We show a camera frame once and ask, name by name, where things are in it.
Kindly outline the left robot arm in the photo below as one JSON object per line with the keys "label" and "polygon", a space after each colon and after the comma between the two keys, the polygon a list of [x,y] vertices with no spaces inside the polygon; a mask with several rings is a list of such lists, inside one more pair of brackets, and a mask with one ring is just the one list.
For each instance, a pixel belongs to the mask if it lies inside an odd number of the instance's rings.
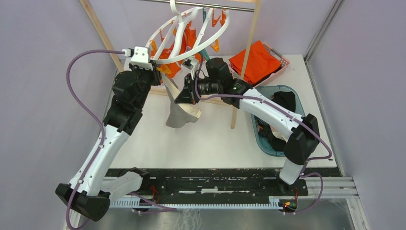
{"label": "left robot arm", "polygon": [[150,190],[148,172],[138,168],[109,182],[104,179],[139,123],[151,87],[161,83],[154,61],[131,62],[129,67],[115,77],[111,107],[103,121],[96,119],[100,134],[85,162],[67,184],[59,184],[55,190],[67,206],[68,215],[74,210],[91,221],[99,221],[118,199],[135,191],[145,195]]}

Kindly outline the white round clip hanger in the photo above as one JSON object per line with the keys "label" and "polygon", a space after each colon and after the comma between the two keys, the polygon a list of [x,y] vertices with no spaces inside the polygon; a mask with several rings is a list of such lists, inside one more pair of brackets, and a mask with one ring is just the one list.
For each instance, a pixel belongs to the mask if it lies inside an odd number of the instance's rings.
{"label": "white round clip hanger", "polygon": [[150,59],[157,64],[171,64],[195,56],[210,48],[224,34],[230,24],[226,9],[192,7],[181,12],[170,0],[174,16],[163,23],[148,39]]}

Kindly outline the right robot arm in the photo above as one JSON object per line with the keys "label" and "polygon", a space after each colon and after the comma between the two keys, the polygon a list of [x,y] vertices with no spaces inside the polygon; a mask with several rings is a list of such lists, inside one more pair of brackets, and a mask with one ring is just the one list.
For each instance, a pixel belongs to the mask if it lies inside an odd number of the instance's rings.
{"label": "right robot arm", "polygon": [[287,138],[283,148],[285,163],[277,181],[277,191],[288,196],[296,189],[296,180],[304,170],[309,156],[320,143],[315,116],[302,116],[264,96],[242,79],[233,78],[222,58],[205,64],[207,76],[199,78],[196,70],[184,78],[184,87],[175,98],[177,104],[196,104],[201,100],[219,97],[224,103],[258,117]]}

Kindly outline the beige grey underwear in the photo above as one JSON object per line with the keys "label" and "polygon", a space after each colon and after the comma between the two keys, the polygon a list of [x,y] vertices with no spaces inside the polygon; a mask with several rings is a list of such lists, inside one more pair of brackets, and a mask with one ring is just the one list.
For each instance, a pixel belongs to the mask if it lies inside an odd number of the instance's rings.
{"label": "beige grey underwear", "polygon": [[176,83],[165,74],[162,76],[163,84],[170,100],[170,113],[166,120],[166,126],[171,128],[182,128],[187,123],[196,123],[202,110],[190,104],[175,103],[175,99],[180,94]]}

